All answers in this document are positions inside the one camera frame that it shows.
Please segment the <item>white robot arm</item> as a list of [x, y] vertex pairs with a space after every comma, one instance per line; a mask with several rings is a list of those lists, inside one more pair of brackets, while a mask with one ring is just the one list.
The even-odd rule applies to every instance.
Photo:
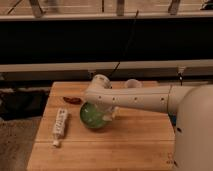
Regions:
[[113, 89], [95, 75], [86, 101], [106, 111], [126, 107], [177, 117], [172, 171], [213, 171], [213, 85], [166, 85]]

